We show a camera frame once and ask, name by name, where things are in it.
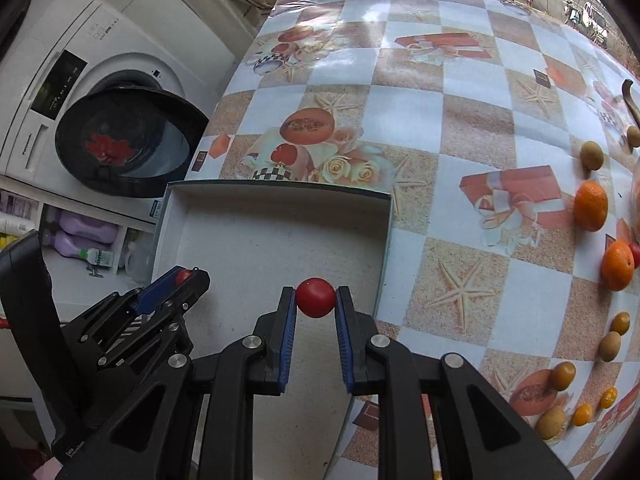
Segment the orange mandarin on table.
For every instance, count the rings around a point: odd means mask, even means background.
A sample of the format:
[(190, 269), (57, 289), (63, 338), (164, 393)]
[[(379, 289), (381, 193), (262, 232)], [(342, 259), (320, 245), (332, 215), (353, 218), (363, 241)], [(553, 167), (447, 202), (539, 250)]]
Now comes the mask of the orange mandarin on table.
[(625, 289), (634, 277), (634, 255), (623, 240), (608, 246), (601, 261), (603, 284), (613, 292)]

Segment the white shallow box tray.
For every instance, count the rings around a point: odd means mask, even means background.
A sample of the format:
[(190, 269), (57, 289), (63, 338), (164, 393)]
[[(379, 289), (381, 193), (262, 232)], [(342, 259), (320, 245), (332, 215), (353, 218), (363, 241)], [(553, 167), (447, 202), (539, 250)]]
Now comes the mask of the white shallow box tray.
[(186, 312), (196, 364), (214, 361), (195, 440), (202, 479), (321, 479), (352, 408), (332, 314), (306, 315), (307, 278), (373, 313), (392, 223), (387, 193), (328, 184), (169, 185), (154, 270), (206, 276)]

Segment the brown kiwi near board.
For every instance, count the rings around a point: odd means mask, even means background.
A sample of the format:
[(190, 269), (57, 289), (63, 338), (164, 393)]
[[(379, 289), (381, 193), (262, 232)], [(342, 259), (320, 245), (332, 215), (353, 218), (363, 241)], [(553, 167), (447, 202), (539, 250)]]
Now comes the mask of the brown kiwi near board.
[(628, 126), (626, 139), (630, 148), (638, 148), (640, 146), (640, 128), (638, 126)]

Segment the patterned plastic tablecloth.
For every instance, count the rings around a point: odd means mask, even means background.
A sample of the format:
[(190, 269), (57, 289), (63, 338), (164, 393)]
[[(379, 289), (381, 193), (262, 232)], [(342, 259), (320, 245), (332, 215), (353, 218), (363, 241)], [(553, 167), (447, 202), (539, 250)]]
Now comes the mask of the patterned plastic tablecloth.
[[(198, 147), (194, 179), (289, 177), (390, 194), (380, 324), (417, 352), (462, 353), (526, 422), (617, 399), (552, 450), (600, 474), (639, 409), (639, 327), (610, 362), (639, 286), (600, 282), (632, 225), (638, 154), (622, 83), (584, 35), (509, 0), (280, 0)], [(582, 144), (603, 166), (589, 171)], [(597, 232), (575, 222), (587, 180), (608, 196)]]

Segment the purple detergent bottle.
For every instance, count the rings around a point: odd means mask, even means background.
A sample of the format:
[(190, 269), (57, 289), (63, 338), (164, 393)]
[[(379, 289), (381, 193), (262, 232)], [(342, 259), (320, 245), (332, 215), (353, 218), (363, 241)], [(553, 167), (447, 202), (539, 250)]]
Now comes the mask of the purple detergent bottle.
[(46, 220), (48, 223), (56, 224), (67, 234), (93, 240), (103, 245), (111, 245), (118, 234), (116, 224), (58, 208), (50, 208)]

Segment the red cherry tomato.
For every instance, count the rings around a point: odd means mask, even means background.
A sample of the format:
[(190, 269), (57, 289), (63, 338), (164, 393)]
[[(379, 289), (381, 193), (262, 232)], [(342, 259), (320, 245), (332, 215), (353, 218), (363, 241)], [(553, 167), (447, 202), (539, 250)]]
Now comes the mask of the red cherry tomato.
[(323, 318), (335, 308), (336, 293), (323, 278), (307, 278), (296, 287), (295, 303), (308, 318)]

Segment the long wooden board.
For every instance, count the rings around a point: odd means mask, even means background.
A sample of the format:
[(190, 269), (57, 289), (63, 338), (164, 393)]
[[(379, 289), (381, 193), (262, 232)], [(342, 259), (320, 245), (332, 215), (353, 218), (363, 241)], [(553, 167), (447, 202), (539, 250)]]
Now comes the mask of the long wooden board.
[(625, 79), (622, 83), (622, 95), (624, 101), (626, 103), (626, 107), (629, 110), (632, 118), (634, 118), (634, 122), (637, 127), (640, 127), (640, 110), (636, 102), (634, 102), (634, 98), (631, 95), (631, 87), (634, 82), (630, 79)]

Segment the clear plastic jug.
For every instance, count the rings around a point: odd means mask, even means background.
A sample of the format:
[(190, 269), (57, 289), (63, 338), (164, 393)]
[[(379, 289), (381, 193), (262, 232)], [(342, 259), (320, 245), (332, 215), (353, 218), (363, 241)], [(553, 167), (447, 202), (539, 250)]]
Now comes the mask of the clear plastic jug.
[(137, 284), (148, 284), (151, 273), (152, 242), (147, 238), (132, 240), (127, 245), (125, 255), (125, 272), (131, 281)]

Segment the green kiwi fruit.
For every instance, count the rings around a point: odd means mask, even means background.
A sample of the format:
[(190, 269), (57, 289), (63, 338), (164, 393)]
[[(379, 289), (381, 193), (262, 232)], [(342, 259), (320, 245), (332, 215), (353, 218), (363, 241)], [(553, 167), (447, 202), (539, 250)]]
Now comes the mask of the green kiwi fruit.
[(604, 163), (604, 154), (600, 145), (594, 141), (587, 141), (582, 144), (579, 152), (580, 161), (589, 171), (599, 170)]

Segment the white washing machine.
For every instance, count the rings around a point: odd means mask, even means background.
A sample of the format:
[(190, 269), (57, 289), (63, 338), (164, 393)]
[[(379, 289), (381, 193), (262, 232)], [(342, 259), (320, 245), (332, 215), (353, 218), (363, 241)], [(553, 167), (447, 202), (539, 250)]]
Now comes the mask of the white washing machine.
[(181, 0), (30, 0), (1, 62), (1, 184), (154, 226), (233, 64)]

